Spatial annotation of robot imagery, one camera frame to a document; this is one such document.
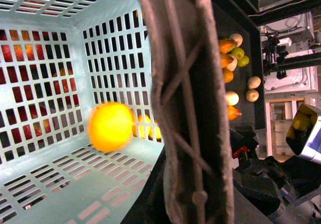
white machine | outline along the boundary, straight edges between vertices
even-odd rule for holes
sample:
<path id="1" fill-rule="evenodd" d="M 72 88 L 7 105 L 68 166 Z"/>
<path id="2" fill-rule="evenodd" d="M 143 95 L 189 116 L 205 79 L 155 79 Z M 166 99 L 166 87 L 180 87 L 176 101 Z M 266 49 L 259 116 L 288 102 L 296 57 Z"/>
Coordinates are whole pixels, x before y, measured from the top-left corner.
<path id="1" fill-rule="evenodd" d="M 290 53 L 287 58 L 312 54 L 312 50 Z M 265 93 L 318 92 L 316 66 L 287 70 L 287 77 L 277 79 L 276 72 L 264 77 Z"/>

green apple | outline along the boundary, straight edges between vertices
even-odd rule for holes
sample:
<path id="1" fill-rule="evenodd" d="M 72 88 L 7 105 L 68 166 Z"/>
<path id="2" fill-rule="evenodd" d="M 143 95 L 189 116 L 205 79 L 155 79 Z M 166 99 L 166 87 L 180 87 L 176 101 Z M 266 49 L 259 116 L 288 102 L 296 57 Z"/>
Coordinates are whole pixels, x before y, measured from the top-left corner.
<path id="1" fill-rule="evenodd" d="M 240 60 L 237 60 L 237 65 L 239 67 L 245 67 L 247 64 L 249 64 L 250 59 L 248 56 L 242 57 Z"/>
<path id="2" fill-rule="evenodd" d="M 237 60 L 240 60 L 245 54 L 244 50 L 240 47 L 234 48 L 231 53 L 236 57 Z"/>

blurred orange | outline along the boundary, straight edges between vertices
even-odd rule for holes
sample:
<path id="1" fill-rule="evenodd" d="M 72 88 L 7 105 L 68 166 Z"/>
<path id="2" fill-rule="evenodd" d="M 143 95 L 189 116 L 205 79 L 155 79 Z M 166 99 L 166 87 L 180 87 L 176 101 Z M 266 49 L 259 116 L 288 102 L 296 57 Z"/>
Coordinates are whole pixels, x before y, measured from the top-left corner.
<path id="1" fill-rule="evenodd" d="M 224 77 L 224 82 L 229 83 L 233 80 L 234 74 L 229 69 L 223 68 L 223 77 Z"/>

yellow ball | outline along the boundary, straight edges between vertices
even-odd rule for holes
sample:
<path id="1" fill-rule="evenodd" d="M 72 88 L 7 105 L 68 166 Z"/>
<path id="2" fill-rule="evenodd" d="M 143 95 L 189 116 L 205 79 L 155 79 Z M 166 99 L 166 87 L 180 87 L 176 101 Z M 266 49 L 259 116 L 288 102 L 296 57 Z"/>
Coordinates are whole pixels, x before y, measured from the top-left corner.
<path id="1" fill-rule="evenodd" d="M 88 122 L 88 135 L 100 151 L 112 152 L 124 148 L 132 140 L 132 110 L 118 102 L 97 107 Z"/>
<path id="2" fill-rule="evenodd" d="M 157 140 L 160 140 L 162 138 L 161 129 L 159 127 L 155 127 L 155 135 Z M 150 129 L 148 136 L 152 138 L 152 129 Z"/>
<path id="3" fill-rule="evenodd" d="M 150 122 L 150 118 L 149 118 L 147 115 L 145 115 L 145 122 L 144 122 L 143 120 L 144 120 L 144 119 L 143 119 L 142 115 L 138 116 L 138 122 L 139 122 L 139 123 L 147 123 L 147 124 L 150 124 L 150 123 L 151 123 L 151 122 Z M 147 134 L 149 134 L 150 131 L 151 131 L 151 127 L 150 127 L 150 126 L 147 126 L 147 127 L 146 127 L 146 130 L 147 130 Z M 142 138 L 142 139 L 145 139 L 144 126 L 138 126 L 138 132 L 139 132 L 139 137 Z M 133 129 L 133 135 L 134 135 L 135 137 L 137 137 L 136 128 Z"/>

black machine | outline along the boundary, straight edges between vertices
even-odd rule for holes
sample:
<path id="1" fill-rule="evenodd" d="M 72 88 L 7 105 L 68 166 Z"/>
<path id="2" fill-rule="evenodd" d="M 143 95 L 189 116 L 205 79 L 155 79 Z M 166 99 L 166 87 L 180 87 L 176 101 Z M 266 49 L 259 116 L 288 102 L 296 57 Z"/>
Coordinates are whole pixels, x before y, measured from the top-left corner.
<path id="1" fill-rule="evenodd" d="M 252 127 L 230 130 L 233 158 L 235 224 L 319 224 L 321 213 L 311 199 L 321 194 L 321 165 L 291 157 L 279 163 L 259 160 Z M 163 192 L 165 152 L 162 151 L 140 197 L 122 224 L 170 224 Z"/>
<path id="2" fill-rule="evenodd" d="M 286 46 L 278 46 L 280 41 L 277 36 L 278 33 L 266 33 L 267 37 L 266 46 L 263 48 L 263 74 L 269 75 L 270 72 L 278 68 L 285 61 L 285 57 L 288 55 Z M 287 77 L 286 71 L 277 71 L 276 77 L 283 79 Z"/>
<path id="3" fill-rule="evenodd" d="M 321 165 L 291 157 L 279 163 L 272 156 L 259 160 L 255 133 L 230 131 L 234 187 L 275 224 L 321 223 L 319 208 L 311 199 L 321 194 Z"/>

